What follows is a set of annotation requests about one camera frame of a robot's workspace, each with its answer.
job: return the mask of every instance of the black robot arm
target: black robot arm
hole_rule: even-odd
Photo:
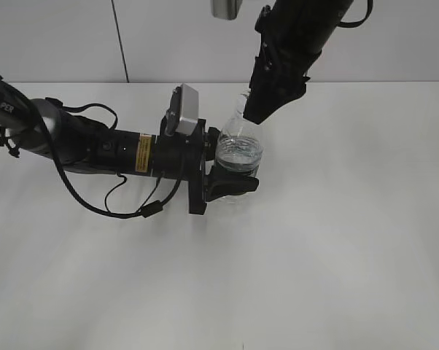
[[[337,27],[355,28],[370,16],[341,22],[354,0],[277,0],[264,7],[255,30],[261,35],[259,55],[250,79],[244,117],[260,124],[283,105],[302,97],[310,79],[307,71]]]
[[[188,85],[174,89],[158,135],[120,131],[115,128],[117,123],[109,128],[69,113],[89,106],[113,112],[99,104],[70,108],[54,98],[28,100],[0,76],[0,145],[7,146],[17,158],[19,149],[25,149],[52,159],[63,183],[80,204],[97,214],[120,219],[157,214],[173,198],[181,181],[188,182],[189,212],[200,215],[210,201],[258,187],[255,178],[221,172],[214,166],[206,174],[206,162],[214,159],[220,132],[216,128],[206,131],[206,121],[198,118],[198,93]],[[134,213],[119,214],[83,200],[65,171],[153,176],[175,179],[176,184],[164,200],[141,206]]]

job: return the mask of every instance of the yellow warning label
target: yellow warning label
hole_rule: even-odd
[[[137,159],[135,162],[135,171],[137,173],[148,172],[149,151],[152,147],[152,137],[150,135],[140,134],[139,147],[137,148]]]

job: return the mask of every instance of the clear plastic bottle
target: clear plastic bottle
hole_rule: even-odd
[[[263,132],[259,125],[244,119],[248,97],[248,92],[238,97],[234,115],[221,130],[216,162],[229,171],[256,176],[262,160],[263,147],[260,140]]]

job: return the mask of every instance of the white table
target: white table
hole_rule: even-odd
[[[16,86],[156,133],[175,84]],[[221,127],[246,85],[193,87]],[[311,84],[264,129],[259,191],[204,217],[185,184],[152,218],[99,217],[0,149],[0,349],[439,349],[439,83]],[[99,206],[118,182],[70,177]]]

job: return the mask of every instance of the black cable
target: black cable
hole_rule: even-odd
[[[161,205],[165,206],[169,203],[171,199],[176,195],[177,190],[179,189],[179,186],[181,185],[182,178],[184,177],[184,166],[185,166],[185,160],[184,160],[184,153],[182,153],[182,159],[181,159],[181,170],[179,171],[179,177],[176,180],[176,183],[174,184],[174,187],[172,191],[168,194],[166,198],[164,198],[163,201],[161,201]]]
[[[367,13],[365,17],[357,22],[340,22],[338,27],[340,28],[356,28],[364,24],[366,20],[370,17],[373,11],[373,0],[367,0]]]
[[[120,173],[116,173],[117,177],[120,177],[121,179],[123,179],[123,181],[119,184],[117,184],[116,186],[114,186],[107,194],[106,197],[104,197],[104,207],[106,208],[106,210],[111,213],[111,211],[109,210],[108,207],[108,197],[111,195],[111,193],[113,193],[115,190],[117,190],[119,187],[123,186],[126,182],[127,182],[127,176],[125,175],[121,175]]]
[[[163,178],[163,176],[164,176],[164,173],[161,174],[161,175],[156,179],[156,185],[155,185],[155,188],[154,188],[153,191],[149,194],[149,196],[147,197],[147,199],[145,200],[145,202],[143,202],[143,204],[140,206],[140,208],[137,210],[137,212],[140,212],[140,211],[143,209],[143,207],[145,206],[145,204],[147,204],[148,201],[150,200],[150,198],[155,194],[156,190],[158,189],[158,186],[160,186],[160,182],[161,182],[161,179]]]
[[[109,108],[108,106],[106,106],[104,104],[86,104],[86,105],[81,106],[81,107],[62,106],[61,109],[63,111],[69,112],[69,113],[82,113],[82,112],[84,112],[87,109],[92,108],[92,107],[99,107],[99,108],[105,109],[109,113],[114,115],[114,122],[112,123],[112,125],[111,125],[111,127],[109,129],[110,130],[115,130],[116,129],[117,124],[119,123],[119,118],[117,117],[117,113],[112,108]]]

